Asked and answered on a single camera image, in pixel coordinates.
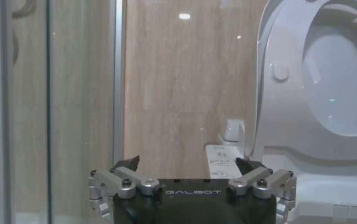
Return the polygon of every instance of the silver metal clamp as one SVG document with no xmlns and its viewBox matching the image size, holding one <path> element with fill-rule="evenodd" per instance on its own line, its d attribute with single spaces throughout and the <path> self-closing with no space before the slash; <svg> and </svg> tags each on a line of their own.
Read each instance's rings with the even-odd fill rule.
<svg viewBox="0 0 357 224">
<path fill-rule="evenodd" d="M 296 206 L 296 184 L 297 178 L 288 170 L 278 170 L 253 183 L 252 192 L 257 198 L 268 199 L 273 195 L 281 198 L 277 202 L 277 224 L 286 222 L 289 211 Z"/>
<path fill-rule="evenodd" d="M 92 171 L 89 177 L 89 202 L 92 209 L 108 221 L 112 220 L 113 196 L 131 199 L 136 195 L 136 188 L 144 195 L 157 193 L 159 180 L 143 177 L 127 167 L 112 168 L 107 171 Z"/>
<path fill-rule="evenodd" d="M 244 196 L 253 183 L 270 175 L 270 170 L 258 167 L 244 176 L 228 181 L 228 187 L 233 190 L 234 196 Z"/>
</svg>

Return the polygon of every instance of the label sticker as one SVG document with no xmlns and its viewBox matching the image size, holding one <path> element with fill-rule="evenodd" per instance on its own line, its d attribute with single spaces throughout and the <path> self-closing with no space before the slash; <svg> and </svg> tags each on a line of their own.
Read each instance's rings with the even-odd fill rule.
<svg viewBox="0 0 357 224">
<path fill-rule="evenodd" d="M 236 158 L 242 158 L 236 146 L 206 146 L 210 179 L 233 179 L 241 177 Z"/>
</svg>

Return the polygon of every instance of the wall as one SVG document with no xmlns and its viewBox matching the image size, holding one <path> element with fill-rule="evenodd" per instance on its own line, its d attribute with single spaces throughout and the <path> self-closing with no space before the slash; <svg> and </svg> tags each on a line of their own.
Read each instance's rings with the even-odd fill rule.
<svg viewBox="0 0 357 224">
<path fill-rule="evenodd" d="M 253 111 L 265 2 L 128 0 L 124 155 L 140 172 L 209 177 L 204 145 Z"/>
</svg>

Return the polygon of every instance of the toilet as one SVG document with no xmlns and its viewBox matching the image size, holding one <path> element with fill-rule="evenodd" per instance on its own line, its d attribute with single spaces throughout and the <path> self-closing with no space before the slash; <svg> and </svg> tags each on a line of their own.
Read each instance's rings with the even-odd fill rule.
<svg viewBox="0 0 357 224">
<path fill-rule="evenodd" d="M 288 223 L 357 224 L 357 0 L 270 0 L 256 67 L 245 157 L 297 175 Z"/>
</svg>

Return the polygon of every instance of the screw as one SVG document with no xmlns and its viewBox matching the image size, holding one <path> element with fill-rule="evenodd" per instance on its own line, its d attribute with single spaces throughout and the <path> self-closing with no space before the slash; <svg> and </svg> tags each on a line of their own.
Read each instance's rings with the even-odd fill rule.
<svg viewBox="0 0 357 224">
<path fill-rule="evenodd" d="M 123 180 L 123 187 L 129 187 L 132 185 L 131 179 L 124 179 Z"/>
<path fill-rule="evenodd" d="M 147 184 L 152 184 L 155 182 L 155 180 L 149 179 L 148 181 L 145 181 Z"/>
<path fill-rule="evenodd" d="M 260 179 L 257 181 L 257 186 L 265 188 L 266 187 L 266 180 L 265 179 Z"/>
<path fill-rule="evenodd" d="M 242 182 L 240 180 L 234 180 L 233 182 L 237 184 L 242 184 Z"/>
</svg>

